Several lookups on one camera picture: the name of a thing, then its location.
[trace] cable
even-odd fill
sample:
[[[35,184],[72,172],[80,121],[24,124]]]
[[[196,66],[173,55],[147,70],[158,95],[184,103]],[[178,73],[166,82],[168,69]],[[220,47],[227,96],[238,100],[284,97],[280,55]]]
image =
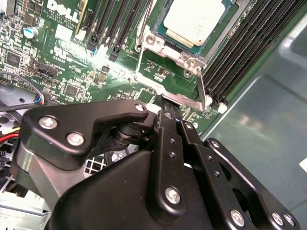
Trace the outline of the cable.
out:
[[[3,133],[2,135],[5,136],[5,135],[8,135],[8,134],[12,134],[12,133],[15,133],[19,130],[20,130],[20,127],[14,128],[14,129],[9,130],[8,132]]]
[[[0,100],[0,107],[6,107],[8,106],[6,103],[4,103],[2,100]],[[18,112],[16,111],[11,111],[11,112],[7,112],[9,115],[12,116],[12,118],[14,118],[16,121],[18,121],[19,124],[21,124],[22,120],[23,120],[23,116],[21,116]]]
[[[15,78],[18,78],[18,79],[22,80],[23,82],[27,83],[41,97],[41,100],[42,100],[41,102],[44,102],[44,95],[43,95],[43,93],[35,85],[33,85],[29,80],[27,80],[25,77],[17,75],[15,73],[10,73],[8,71],[0,71],[0,75],[4,75],[4,74],[10,75],[10,76],[15,77]]]
[[[42,106],[43,106],[42,104],[38,103],[12,105],[12,106],[0,107],[0,112],[11,112],[22,109],[33,109]]]
[[[11,139],[11,138],[17,138],[18,136],[19,136],[19,134],[17,134],[17,133],[16,134],[9,134],[9,135],[2,136],[0,138],[0,143],[6,141],[8,139]]]

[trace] silver screw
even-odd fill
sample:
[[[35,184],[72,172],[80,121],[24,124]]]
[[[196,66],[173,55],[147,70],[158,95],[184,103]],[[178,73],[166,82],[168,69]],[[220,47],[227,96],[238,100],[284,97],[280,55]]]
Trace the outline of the silver screw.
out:
[[[154,36],[151,36],[149,35],[147,38],[146,38],[146,42],[150,45],[153,45],[155,43],[155,37]]]
[[[166,188],[165,196],[167,197],[168,201],[174,205],[179,204],[181,201],[181,197],[180,197],[178,190],[172,187]]]
[[[230,215],[234,223],[240,227],[244,227],[244,219],[241,213],[239,213],[237,210],[233,209],[230,211]]]
[[[188,70],[185,70],[184,76],[185,76],[186,78],[189,78],[189,77],[192,76],[192,73],[191,73],[190,71],[188,71]]]
[[[136,104],[136,105],[135,105],[135,108],[136,108],[137,110],[139,110],[139,111],[144,111],[144,110],[145,110],[144,107],[143,107],[141,104]]]
[[[189,122],[186,122],[186,126],[190,129],[193,129],[193,126]]]
[[[79,133],[70,133],[66,140],[73,146],[80,146],[84,143],[84,138]]]
[[[58,126],[58,122],[52,117],[43,117],[38,121],[39,125],[45,129],[54,129]]]
[[[192,67],[194,67],[194,66],[195,66],[195,64],[196,64],[196,62],[195,62],[195,61],[191,61],[191,62],[190,62],[190,65],[191,65]]]
[[[165,112],[164,116],[166,116],[168,119],[172,119],[173,116],[169,112]]]
[[[288,221],[290,225],[292,225],[293,227],[295,226],[294,221],[288,214],[284,214],[283,217]]]
[[[215,140],[212,141],[212,144],[213,144],[214,147],[216,147],[216,148],[219,148],[219,147],[220,147],[220,145],[219,145]]]
[[[283,220],[276,212],[272,213],[272,217],[278,225],[283,226]]]

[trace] ram slot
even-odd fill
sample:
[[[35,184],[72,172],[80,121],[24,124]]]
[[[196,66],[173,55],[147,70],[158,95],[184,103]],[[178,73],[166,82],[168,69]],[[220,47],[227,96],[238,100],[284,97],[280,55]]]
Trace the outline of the ram slot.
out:
[[[115,6],[115,3],[116,3],[117,0],[108,0],[107,1],[107,4],[106,4],[106,9],[101,17],[101,21],[100,21],[100,24],[98,26],[98,29],[96,30],[97,31],[97,36],[98,36],[98,40],[101,40],[102,37],[105,36],[105,33],[106,33],[106,25],[109,21],[109,18],[111,16],[111,13],[112,13],[112,10],[114,9],[114,6]]]
[[[270,23],[270,21],[276,19],[274,16],[279,15],[276,12],[279,12],[278,9],[284,5],[285,1],[282,0],[278,2],[277,5],[268,9],[264,15],[260,16],[262,20],[259,20],[259,22],[254,25],[255,29],[252,28],[253,30],[251,33],[249,33],[249,36],[245,38],[245,42],[237,49],[237,52],[234,54],[233,58],[229,60],[230,67],[222,70],[219,73],[220,77],[218,81],[216,80],[213,82],[211,88],[215,94],[220,94],[225,85],[231,81],[233,78],[233,71],[235,71],[237,67],[241,66],[242,61],[244,60],[244,55],[253,52],[255,46],[257,46],[259,42],[262,42],[263,39],[268,36],[263,29]]]
[[[264,6],[256,6],[258,9],[261,8],[260,12],[253,17],[252,20],[249,20],[247,23],[247,27],[245,27],[245,31],[243,31],[239,35],[239,41],[234,45],[230,45],[230,49],[227,51],[226,55],[220,66],[214,70],[214,74],[212,75],[212,81],[205,85],[205,87],[215,93],[215,88],[225,80],[225,73],[227,72],[229,67],[234,66],[234,59],[239,57],[241,52],[244,51],[244,48],[251,44],[252,40],[255,38],[254,32],[259,30],[258,28],[263,26],[265,23],[268,12],[273,10],[275,6],[278,5],[278,1],[275,1],[269,4],[271,1],[267,1]]]
[[[259,49],[257,50],[257,54],[250,55],[249,58],[246,59],[246,62],[244,63],[244,67],[240,68],[237,73],[235,73],[234,79],[227,85],[222,93],[224,97],[227,97],[232,90],[237,86],[237,84],[245,77],[245,75],[248,73],[250,68],[257,62],[257,60],[263,55],[263,53],[271,46],[271,43],[274,42],[276,39],[278,39],[279,34],[281,31],[286,27],[286,25],[289,23],[289,21],[292,19],[292,17],[299,11],[300,7],[304,5],[304,1],[290,1],[290,7],[285,8],[287,9],[282,16],[279,17],[279,20],[276,24],[273,24],[269,28],[269,33],[272,33],[272,36],[267,39],[267,41],[261,45]]]
[[[215,58],[213,63],[207,68],[203,80],[204,80],[204,86],[207,89],[208,85],[213,81],[216,74],[215,72],[218,72],[221,67],[224,66],[227,59],[232,55],[234,49],[240,44],[240,42],[243,39],[243,36],[247,33],[247,30],[249,27],[251,27],[251,22],[255,21],[261,12],[269,5],[269,2],[256,2],[253,6],[251,12],[247,15],[246,19],[243,20],[235,34],[232,36],[232,38],[227,42],[227,44],[224,46],[224,48],[220,51],[218,56]]]
[[[100,7],[102,5],[102,2],[103,2],[103,0],[98,0],[97,4],[95,5],[95,8],[93,10],[93,14],[92,14],[92,17],[91,17],[91,22],[89,24],[86,35],[89,35],[95,29],[95,25],[97,24],[98,13],[99,13]]]
[[[126,43],[126,39],[128,36],[128,33],[131,29],[131,26],[141,8],[141,5],[143,3],[143,0],[133,0],[133,7],[132,11],[130,12],[129,17],[125,21],[124,29],[122,30],[119,39],[117,40],[116,44],[114,45],[112,54],[110,56],[110,60],[116,61],[119,51],[122,49],[123,45]]]
[[[104,44],[104,46],[107,46],[108,43],[113,43],[113,41],[117,38],[118,36],[118,31],[119,31],[119,26],[122,23],[122,20],[125,15],[125,10],[127,9],[127,6],[129,4],[128,0],[122,0],[119,5],[118,12],[116,14],[115,20],[112,24],[112,27],[110,30],[108,30],[106,36],[103,38],[101,43]]]

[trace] gray metal panel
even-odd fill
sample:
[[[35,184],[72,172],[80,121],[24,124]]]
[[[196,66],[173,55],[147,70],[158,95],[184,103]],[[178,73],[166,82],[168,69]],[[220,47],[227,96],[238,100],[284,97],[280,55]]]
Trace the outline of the gray metal panel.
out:
[[[221,141],[307,229],[307,15],[202,137]]]

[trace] integrated circuit chip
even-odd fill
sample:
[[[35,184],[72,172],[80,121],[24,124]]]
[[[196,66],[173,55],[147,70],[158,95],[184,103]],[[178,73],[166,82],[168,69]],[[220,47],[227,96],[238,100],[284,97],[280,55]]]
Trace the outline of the integrated circuit chip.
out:
[[[68,96],[75,97],[77,95],[78,88],[73,85],[67,85],[65,93]]]
[[[35,16],[31,14],[26,14],[24,16],[24,24],[26,25],[35,25]]]
[[[99,73],[97,78],[100,81],[105,81],[106,80],[106,74],[105,73]]]
[[[109,72],[110,72],[110,68],[109,68],[108,66],[103,66],[103,67],[101,68],[101,70],[102,70],[103,72],[106,72],[106,73],[109,73]]]
[[[14,54],[12,52],[8,52],[6,56],[6,62],[11,66],[18,67],[20,64],[21,57],[17,54]]]
[[[225,10],[217,0],[174,0],[164,19],[166,35],[189,48],[201,46]]]
[[[36,4],[35,5],[35,9],[34,9],[35,13],[41,14],[42,10],[43,10],[43,6],[42,5],[40,5],[40,4]]]
[[[33,1],[29,1],[28,10],[34,11],[36,3]]]

